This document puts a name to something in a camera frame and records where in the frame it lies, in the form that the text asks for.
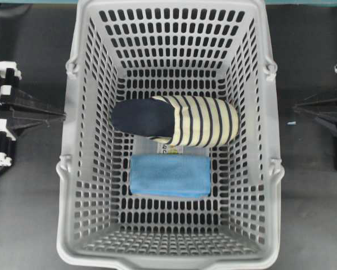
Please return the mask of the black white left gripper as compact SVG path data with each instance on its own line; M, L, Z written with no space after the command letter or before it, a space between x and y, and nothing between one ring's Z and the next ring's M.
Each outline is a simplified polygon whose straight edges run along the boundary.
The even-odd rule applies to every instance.
M15 134L37 126L50 127L65 120L64 111L53 104L42 101L18 88L21 71L13 61L0 61L0 98L7 97L7 104L46 114L13 115L10 107L0 100L0 166L10 166L13 160Z

